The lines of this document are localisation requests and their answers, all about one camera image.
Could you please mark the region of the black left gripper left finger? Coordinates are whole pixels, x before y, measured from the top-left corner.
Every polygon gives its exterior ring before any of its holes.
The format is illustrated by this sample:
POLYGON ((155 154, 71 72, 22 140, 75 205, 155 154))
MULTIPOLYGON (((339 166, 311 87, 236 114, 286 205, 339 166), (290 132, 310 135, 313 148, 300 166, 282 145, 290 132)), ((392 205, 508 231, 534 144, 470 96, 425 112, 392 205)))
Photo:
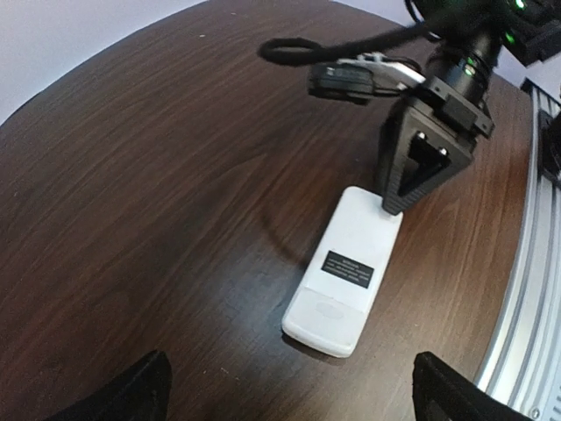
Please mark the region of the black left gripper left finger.
POLYGON ((153 350, 51 420, 165 420, 171 391, 167 355, 153 350))

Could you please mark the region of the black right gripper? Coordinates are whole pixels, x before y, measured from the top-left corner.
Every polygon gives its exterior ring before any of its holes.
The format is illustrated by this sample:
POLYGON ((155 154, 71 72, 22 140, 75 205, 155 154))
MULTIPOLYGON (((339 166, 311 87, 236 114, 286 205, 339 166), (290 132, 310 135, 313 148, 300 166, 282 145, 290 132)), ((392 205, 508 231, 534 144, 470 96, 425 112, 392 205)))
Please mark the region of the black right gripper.
POLYGON ((377 183, 384 211, 409 209, 469 167, 477 138, 493 130, 485 103, 471 103, 437 77, 407 90, 380 129, 377 183))

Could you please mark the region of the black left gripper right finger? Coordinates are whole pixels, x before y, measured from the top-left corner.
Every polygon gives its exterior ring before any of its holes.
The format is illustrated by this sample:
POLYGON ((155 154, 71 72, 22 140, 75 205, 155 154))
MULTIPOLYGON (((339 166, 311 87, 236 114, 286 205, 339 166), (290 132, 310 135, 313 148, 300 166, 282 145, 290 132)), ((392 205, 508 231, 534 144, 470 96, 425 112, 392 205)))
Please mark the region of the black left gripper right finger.
POLYGON ((413 404, 417 420, 526 420, 486 395, 431 352, 415 357, 413 404))

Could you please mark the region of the grey battery compartment cover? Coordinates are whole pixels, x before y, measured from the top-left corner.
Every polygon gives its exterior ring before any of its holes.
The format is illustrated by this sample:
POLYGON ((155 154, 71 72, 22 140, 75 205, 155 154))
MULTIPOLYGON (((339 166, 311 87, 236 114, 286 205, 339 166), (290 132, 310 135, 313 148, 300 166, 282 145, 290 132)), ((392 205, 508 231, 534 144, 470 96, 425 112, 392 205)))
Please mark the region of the grey battery compartment cover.
POLYGON ((354 352, 368 313, 309 288, 298 289, 282 318, 290 338, 320 353, 348 358, 354 352))

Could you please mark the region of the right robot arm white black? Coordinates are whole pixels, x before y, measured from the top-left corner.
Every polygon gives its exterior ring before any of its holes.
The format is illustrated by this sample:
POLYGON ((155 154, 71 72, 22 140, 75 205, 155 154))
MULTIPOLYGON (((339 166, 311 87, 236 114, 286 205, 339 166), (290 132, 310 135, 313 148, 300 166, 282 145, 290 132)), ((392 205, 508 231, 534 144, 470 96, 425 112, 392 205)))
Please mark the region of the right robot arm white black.
POLYGON ((486 106, 501 49, 522 65, 560 52, 558 1, 418 1, 423 18, 382 35, 386 51, 433 34, 425 79, 394 105, 380 132, 382 207, 397 215, 469 167, 494 122, 486 106))

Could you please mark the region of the white remote control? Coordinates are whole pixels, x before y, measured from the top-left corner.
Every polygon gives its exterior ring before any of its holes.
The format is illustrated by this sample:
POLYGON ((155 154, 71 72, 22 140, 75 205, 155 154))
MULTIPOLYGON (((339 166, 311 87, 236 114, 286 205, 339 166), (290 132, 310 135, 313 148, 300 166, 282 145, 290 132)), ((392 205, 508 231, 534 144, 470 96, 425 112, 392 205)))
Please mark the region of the white remote control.
POLYGON ((381 205, 366 189, 344 190, 296 291, 312 289, 369 316, 402 221, 381 205))

